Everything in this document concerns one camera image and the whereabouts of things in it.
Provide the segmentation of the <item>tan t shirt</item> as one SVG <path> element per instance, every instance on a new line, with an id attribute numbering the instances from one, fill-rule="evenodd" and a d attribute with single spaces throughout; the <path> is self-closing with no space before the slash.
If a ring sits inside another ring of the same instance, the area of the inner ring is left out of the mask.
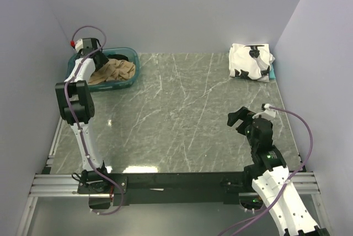
<path id="1" fill-rule="evenodd" d="M 135 75 L 135 72 L 136 65 L 134 63 L 109 59 L 106 65 L 91 75 L 88 84 L 97 85 L 111 81 L 127 81 Z"/>

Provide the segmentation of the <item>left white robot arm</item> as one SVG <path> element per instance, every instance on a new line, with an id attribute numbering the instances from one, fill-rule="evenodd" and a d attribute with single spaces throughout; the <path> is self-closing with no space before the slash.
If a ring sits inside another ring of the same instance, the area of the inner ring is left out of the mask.
<path id="1" fill-rule="evenodd" d="M 100 194 L 108 192 L 111 183 L 109 177 L 105 176 L 108 172 L 93 136 L 95 107 L 88 82 L 108 59 L 96 38 L 72 40 L 71 46 L 77 52 L 73 70 L 64 82 L 55 85 L 55 92 L 61 118 L 73 130 L 82 157 L 82 173 L 72 174 L 74 180 L 79 182 L 78 191 Z"/>

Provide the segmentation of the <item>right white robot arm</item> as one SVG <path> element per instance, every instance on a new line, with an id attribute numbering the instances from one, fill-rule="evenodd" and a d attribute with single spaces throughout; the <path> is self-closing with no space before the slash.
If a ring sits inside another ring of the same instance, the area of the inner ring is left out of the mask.
<path id="1" fill-rule="evenodd" d="M 309 214 L 292 178 L 281 152 L 273 144 L 273 124 L 278 108 L 263 104 L 262 111 L 254 113 L 246 107 L 228 114 L 227 125 L 236 122 L 237 132 L 244 135 L 250 146 L 253 164 L 244 168 L 242 185 L 248 191 L 255 191 L 264 206 L 262 213 L 242 221 L 243 226 L 234 232 L 238 235 L 269 213 L 275 222 L 279 235 L 329 235 Z"/>

